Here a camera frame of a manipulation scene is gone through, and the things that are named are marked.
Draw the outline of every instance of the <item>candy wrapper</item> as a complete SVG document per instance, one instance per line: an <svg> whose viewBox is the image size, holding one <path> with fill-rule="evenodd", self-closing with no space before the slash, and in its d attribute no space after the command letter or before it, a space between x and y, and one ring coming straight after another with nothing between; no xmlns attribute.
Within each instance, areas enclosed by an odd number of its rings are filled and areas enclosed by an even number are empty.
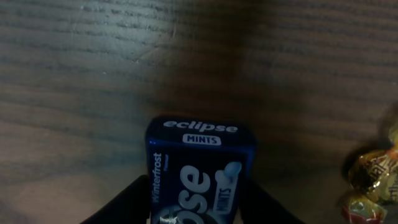
<svg viewBox="0 0 398 224"><path fill-rule="evenodd" d="M362 155L348 173L351 185L378 204L398 203L398 149Z"/></svg>
<svg viewBox="0 0 398 224"><path fill-rule="evenodd" d="M387 210L364 195L352 192L343 200L341 214L351 224L381 224L386 218Z"/></svg>

